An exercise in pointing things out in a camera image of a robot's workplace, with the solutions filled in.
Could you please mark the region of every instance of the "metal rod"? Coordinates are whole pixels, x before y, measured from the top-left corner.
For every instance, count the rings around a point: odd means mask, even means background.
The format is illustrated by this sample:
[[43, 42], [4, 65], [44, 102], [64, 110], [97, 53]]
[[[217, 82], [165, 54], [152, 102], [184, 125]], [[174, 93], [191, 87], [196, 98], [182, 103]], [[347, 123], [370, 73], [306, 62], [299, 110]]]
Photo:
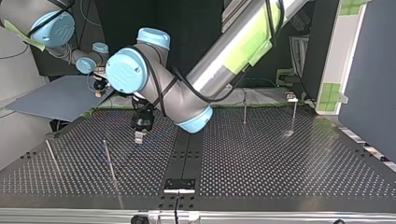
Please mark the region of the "metal rod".
[[298, 101], [294, 103], [293, 120], [295, 120], [295, 119], [296, 119], [296, 113], [297, 113], [297, 104], [298, 104]]
[[116, 175], [114, 174], [113, 163], [111, 162], [110, 152], [108, 150], [106, 139], [103, 140], [103, 146], [104, 146], [105, 151], [106, 151], [107, 163], [108, 163], [108, 166], [110, 167], [111, 175], [113, 176], [113, 180], [117, 181]]
[[242, 89], [244, 92], [244, 124], [248, 123], [248, 104], [247, 104], [247, 93]]
[[53, 153], [52, 146], [50, 145], [50, 140], [46, 139], [47, 148], [49, 149], [50, 156], [53, 160], [56, 160], [55, 154]]

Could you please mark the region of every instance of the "metal bracket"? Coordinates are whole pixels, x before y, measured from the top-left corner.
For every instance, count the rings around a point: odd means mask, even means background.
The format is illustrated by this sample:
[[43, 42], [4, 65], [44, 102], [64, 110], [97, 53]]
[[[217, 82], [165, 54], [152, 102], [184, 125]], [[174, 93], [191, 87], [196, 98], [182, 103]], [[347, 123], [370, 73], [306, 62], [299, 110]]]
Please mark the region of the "metal bracket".
[[194, 179], [167, 179], [164, 193], [193, 194], [195, 193]]
[[134, 142], [137, 144], [143, 144], [143, 137], [145, 135], [146, 133], [134, 132]]
[[349, 101], [349, 98], [347, 98], [347, 96], [345, 96], [343, 93], [340, 93], [339, 102], [342, 104], [347, 104], [348, 101]]

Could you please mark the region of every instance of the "black cable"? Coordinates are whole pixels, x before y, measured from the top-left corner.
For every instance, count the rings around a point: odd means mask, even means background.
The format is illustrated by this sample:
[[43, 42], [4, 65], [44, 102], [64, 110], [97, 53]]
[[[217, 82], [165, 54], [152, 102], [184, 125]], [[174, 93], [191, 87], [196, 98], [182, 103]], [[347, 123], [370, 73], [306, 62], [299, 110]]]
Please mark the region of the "black cable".
[[[283, 25], [283, 20], [285, 20], [285, 7], [283, 4], [283, 0], [279, 0], [279, 10], [280, 10], [280, 18], [279, 18], [279, 23], [278, 26], [276, 27], [276, 31], [274, 29], [274, 25], [273, 25], [273, 17], [272, 17], [272, 10], [271, 10], [271, 3], [269, 0], [265, 0], [266, 1], [266, 5], [267, 5], [267, 13], [268, 13], [268, 20], [269, 20], [269, 24], [270, 24], [270, 30], [271, 30], [271, 38], [272, 38], [272, 44], [273, 47], [276, 46], [276, 38], [279, 35], [280, 29], [282, 28]], [[235, 88], [238, 86], [238, 84], [243, 80], [243, 78], [246, 76], [246, 74], [248, 73], [248, 70], [250, 69], [250, 66], [243, 72], [242, 75], [239, 76], [239, 78], [237, 79], [236, 83], [233, 85], [233, 88], [230, 89], [227, 94], [225, 94], [223, 97], [219, 98], [219, 99], [210, 99], [207, 98], [205, 96], [203, 96], [200, 92], [198, 92], [191, 84], [190, 82], [184, 78], [178, 71], [177, 68], [173, 67], [174, 69], [174, 73], [175, 75], [177, 75], [178, 78], [180, 78], [180, 80], [195, 94], [197, 95], [201, 100], [207, 102], [207, 103], [215, 103], [215, 102], [220, 102], [223, 101], [225, 99], [227, 99], [235, 90]]]
[[233, 85], [233, 88], [230, 89], [227, 94], [225, 94], [223, 97], [219, 98], [219, 99], [210, 99], [207, 98], [205, 96], [203, 96], [200, 92], [198, 92], [191, 84], [190, 82], [184, 78], [177, 70], [177, 68], [175, 68], [174, 66], [172, 66], [172, 69], [174, 70], [175, 75], [180, 78], [180, 80], [195, 94], [197, 95], [201, 100], [207, 102], [207, 103], [215, 103], [215, 102], [220, 102], [223, 101], [225, 99], [227, 99], [231, 93], [233, 93], [233, 91], [235, 90], [235, 88], [238, 86], [238, 84], [241, 82], [241, 80], [245, 77], [245, 75], [247, 74], [248, 70], [250, 69], [250, 66], [245, 70], [245, 72], [239, 76], [239, 78], [237, 79], [235, 85]]
[[283, 26], [283, 21], [285, 20], [285, 5], [283, 4], [283, 0], [278, 0], [279, 3], [279, 10], [280, 10], [280, 15], [279, 15], [279, 23], [277, 24], [276, 27], [276, 36], [279, 36], [280, 29], [282, 29]]
[[18, 56], [22, 55], [24, 52], [26, 52], [28, 49], [29, 49], [29, 45], [26, 45], [26, 48], [22, 52], [11, 55], [11, 56], [0, 58], [0, 60], [18, 57]]
[[154, 68], [151, 66], [151, 63], [149, 62], [149, 59], [146, 57], [146, 55], [137, 47], [131, 46], [132, 49], [136, 50], [140, 56], [142, 56], [143, 60], [145, 61], [146, 65], [148, 66], [148, 70], [152, 74], [152, 78], [154, 79], [154, 84], [155, 84], [155, 89], [157, 91], [158, 97], [160, 99], [160, 106], [161, 106], [161, 112], [163, 112], [163, 116], [166, 117], [165, 113], [165, 106], [163, 103], [163, 93], [161, 92], [161, 86], [160, 82], [158, 81], [157, 75], [154, 71]]
[[[85, 13], [86, 15], [88, 15], [88, 13], [90, 13], [91, 2], [92, 2], [92, 0], [90, 0], [88, 2], [87, 12]], [[82, 38], [84, 37], [84, 34], [85, 34], [85, 28], [87, 28], [87, 20], [84, 20], [84, 24], [82, 25], [81, 36], [79, 37], [79, 44], [80, 45], [82, 45]]]
[[[72, 16], [73, 16], [73, 18], [75, 18], [75, 10], [74, 10], [73, 8], [70, 8], [70, 10], [72, 11]], [[80, 49], [80, 48], [81, 48], [81, 45], [80, 45], [79, 42], [78, 42], [78, 36], [77, 36], [77, 29], [76, 29], [76, 28], [75, 28], [75, 31], [74, 31], [74, 37], [75, 37], [75, 39], [76, 39], [77, 49]]]
[[299, 72], [298, 69], [297, 69], [297, 62], [296, 62], [296, 59], [295, 59], [295, 57], [294, 57], [294, 49], [293, 49], [293, 46], [291, 46], [290, 50], [291, 50], [291, 58], [293, 59], [294, 64], [295, 64], [295, 66], [296, 66], [296, 74], [295, 74], [295, 75], [300, 79], [300, 83], [301, 83], [301, 85], [303, 86], [303, 89], [304, 89], [304, 91], [306, 92], [306, 95], [309, 97], [309, 100], [311, 100], [312, 104], [314, 104], [314, 106], [317, 107], [317, 104], [314, 102], [315, 99], [312, 98], [311, 95], [309, 95], [309, 92], [306, 90], [306, 87], [305, 87], [305, 85], [304, 85], [304, 83], [303, 83], [303, 78], [300, 76], [300, 72]]
[[[275, 41], [275, 43], [273, 43], [273, 47], [276, 45], [276, 37], [279, 34], [279, 30], [282, 27], [283, 24], [283, 20], [285, 17], [285, 8], [283, 5], [283, 0], [279, 0], [279, 9], [280, 9], [280, 19], [279, 19], [279, 24], [277, 26], [277, 30], [275, 31], [274, 29], [274, 25], [273, 25], [273, 18], [272, 18], [272, 11], [271, 11], [271, 5], [269, 0], [266, 0], [267, 2], [267, 11], [268, 11], [268, 20], [270, 23], [270, 29], [271, 29], [271, 37], [272, 37], [272, 41]], [[157, 77], [155, 75], [154, 69], [152, 68], [151, 64], [149, 63], [149, 60], [146, 58], [146, 56], [136, 47], [132, 47], [133, 49], [135, 49], [145, 60], [146, 64], [148, 65], [148, 68], [151, 72], [151, 74], [153, 75], [153, 79], [154, 79], [154, 83], [157, 89], [157, 94], [159, 96], [160, 99], [160, 105], [162, 108], [162, 112], [163, 115], [166, 117], [166, 114], [164, 112], [164, 105], [163, 105], [163, 93], [161, 92], [161, 88], [160, 85], [158, 83]], [[225, 99], [227, 99], [232, 93], [233, 91], [236, 89], [236, 87], [238, 86], [238, 84], [244, 79], [244, 77], [246, 76], [246, 74], [248, 73], [248, 70], [250, 69], [250, 66], [248, 66], [245, 71], [243, 72], [242, 75], [239, 76], [239, 78], [237, 79], [236, 83], [233, 85], [233, 87], [221, 98], [219, 99], [210, 99], [207, 98], [205, 96], [203, 96], [200, 92], [198, 92], [191, 84], [190, 82], [184, 78], [177, 70], [177, 68], [175, 68], [174, 66], [172, 67], [174, 70], [175, 75], [195, 94], [197, 95], [201, 100], [207, 102], [207, 103], [215, 103], [215, 102], [221, 102]]]
[[268, 16], [268, 24], [270, 26], [270, 32], [271, 32], [271, 44], [273, 47], [276, 46], [276, 31], [274, 28], [274, 19], [272, 16], [272, 9], [271, 9], [271, 2], [270, 0], [265, 0], [265, 6], [267, 7], [267, 16]]
[[32, 34], [34, 34], [36, 31], [38, 31], [39, 29], [43, 28], [45, 25], [47, 25], [48, 23], [50, 23], [50, 21], [53, 21], [55, 18], [57, 18], [58, 16], [60, 16], [62, 13], [66, 12], [67, 10], [69, 10], [74, 4], [76, 3], [75, 0], [72, 0], [72, 2], [70, 3], [70, 5], [62, 10], [60, 10], [59, 12], [55, 13], [53, 16], [49, 17], [47, 20], [41, 22], [39, 25], [37, 25], [37, 27], [33, 28], [31, 31], [29, 31], [29, 33], [27, 34], [28, 37], [31, 37]]
[[175, 208], [175, 223], [178, 224], [177, 207]]

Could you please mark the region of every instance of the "dark background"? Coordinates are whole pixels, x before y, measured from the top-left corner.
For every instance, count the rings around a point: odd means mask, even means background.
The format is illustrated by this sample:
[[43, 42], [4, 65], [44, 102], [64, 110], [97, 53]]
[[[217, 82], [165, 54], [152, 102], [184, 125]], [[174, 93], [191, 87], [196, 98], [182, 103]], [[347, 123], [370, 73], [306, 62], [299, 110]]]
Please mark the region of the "dark background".
[[[224, 10], [222, 0], [83, 0], [84, 12], [89, 9], [88, 18], [100, 22], [101, 27], [85, 22], [80, 13], [80, 1], [77, 0], [73, 7], [77, 28], [77, 38], [72, 41], [74, 46], [81, 42], [81, 49], [90, 51], [94, 42], [102, 41], [109, 45], [110, 53], [113, 54], [134, 44], [140, 28], [161, 29], [172, 40], [168, 65], [176, 66], [184, 76], [221, 35], [221, 14]], [[315, 3], [311, 2], [304, 6], [303, 11], [312, 18], [314, 8]], [[298, 32], [288, 23], [277, 38], [278, 45], [250, 69], [240, 86], [272, 86], [265, 79], [275, 82], [277, 69], [292, 68], [289, 37], [306, 33], [309, 33], [309, 27]], [[47, 52], [35, 50], [34, 55], [42, 76], [53, 79], [78, 74], [74, 65], [55, 59]]]

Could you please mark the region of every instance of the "robotic arm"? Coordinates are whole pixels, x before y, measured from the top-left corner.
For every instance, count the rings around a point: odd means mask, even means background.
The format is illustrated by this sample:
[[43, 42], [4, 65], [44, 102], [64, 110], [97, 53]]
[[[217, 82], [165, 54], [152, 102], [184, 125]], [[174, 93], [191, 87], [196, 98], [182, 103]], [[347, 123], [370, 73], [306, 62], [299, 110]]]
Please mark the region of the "robotic arm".
[[213, 115], [210, 103], [221, 100], [216, 97], [226, 85], [235, 78], [241, 80], [240, 74], [268, 52], [279, 29], [307, 1], [251, 1], [187, 77], [174, 76], [165, 68], [171, 39], [156, 29], [141, 29], [134, 46], [109, 59], [108, 48], [102, 43], [94, 44], [91, 53], [71, 50], [67, 43], [75, 22], [67, 10], [74, 0], [0, 0], [0, 15], [45, 45], [53, 56], [75, 63], [83, 74], [106, 64], [103, 77], [115, 90], [133, 93], [140, 98], [137, 102], [147, 102], [139, 103], [147, 119], [133, 120], [137, 132], [149, 131], [152, 115], [146, 112], [156, 107], [182, 129], [198, 133]]
[[187, 78], [175, 77], [165, 68], [170, 36], [143, 28], [134, 46], [121, 49], [108, 60], [108, 81], [117, 91], [138, 92], [176, 125], [198, 133], [213, 115], [210, 103], [268, 52], [275, 39], [271, 30], [281, 28], [306, 2], [251, 1]]
[[43, 44], [52, 56], [75, 64], [82, 74], [90, 74], [106, 65], [108, 47], [95, 43], [90, 53], [71, 48], [68, 42], [75, 31], [75, 20], [68, 10], [74, 3], [74, 0], [0, 0], [0, 17]]

